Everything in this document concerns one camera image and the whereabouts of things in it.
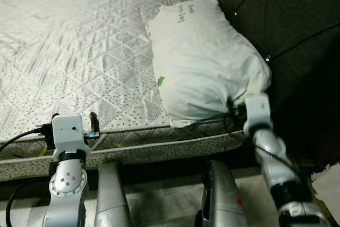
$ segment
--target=white pillow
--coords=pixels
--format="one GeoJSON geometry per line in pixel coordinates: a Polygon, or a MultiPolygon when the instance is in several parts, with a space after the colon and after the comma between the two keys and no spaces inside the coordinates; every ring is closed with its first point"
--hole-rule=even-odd
{"type": "Polygon", "coordinates": [[[225,19],[217,0],[161,6],[148,21],[153,66],[171,126],[184,127],[228,111],[270,85],[270,69],[225,19]]]}

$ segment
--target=green tag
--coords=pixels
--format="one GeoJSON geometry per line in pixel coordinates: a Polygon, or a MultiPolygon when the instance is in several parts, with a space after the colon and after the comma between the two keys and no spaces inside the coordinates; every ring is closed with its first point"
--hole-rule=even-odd
{"type": "Polygon", "coordinates": [[[159,77],[158,80],[157,80],[157,85],[158,86],[161,86],[163,81],[164,81],[165,77],[159,77]]]}

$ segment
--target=robotic arm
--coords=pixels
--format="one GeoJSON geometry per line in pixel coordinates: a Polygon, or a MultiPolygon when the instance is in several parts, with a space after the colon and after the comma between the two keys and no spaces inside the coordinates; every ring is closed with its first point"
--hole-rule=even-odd
{"type": "Polygon", "coordinates": [[[58,161],[56,173],[49,182],[50,205],[45,213],[44,227],[85,225],[84,198],[88,191],[85,163],[90,148],[84,143],[80,115],[56,116],[52,119],[58,161]]]}
{"type": "Polygon", "coordinates": [[[281,227],[331,226],[312,201],[309,188],[293,170],[286,156],[286,146],[273,133],[268,96],[247,98],[244,133],[256,147],[256,160],[279,214],[281,227]]]}

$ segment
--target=quilted mattress surface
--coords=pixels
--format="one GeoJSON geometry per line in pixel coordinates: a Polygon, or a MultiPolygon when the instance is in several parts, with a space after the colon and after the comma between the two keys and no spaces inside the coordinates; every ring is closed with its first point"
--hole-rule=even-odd
{"type": "Polygon", "coordinates": [[[145,23],[181,1],[0,0],[0,141],[54,113],[86,131],[91,111],[104,132],[169,125],[145,23]]]}

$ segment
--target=tiled floor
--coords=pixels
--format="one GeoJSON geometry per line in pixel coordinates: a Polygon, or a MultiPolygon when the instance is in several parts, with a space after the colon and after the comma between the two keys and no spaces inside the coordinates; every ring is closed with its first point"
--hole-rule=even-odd
{"type": "MultiPolygon", "coordinates": [[[[278,227],[274,202],[258,168],[233,171],[249,227],[278,227]]],[[[169,179],[124,187],[133,226],[191,227],[201,207],[203,185],[200,176],[169,179]]],[[[86,227],[93,227],[96,192],[85,201],[86,227]]],[[[0,226],[5,227],[6,201],[0,201],[0,226]]],[[[13,227],[41,226],[47,208],[45,199],[21,199],[14,202],[13,227]]]]}

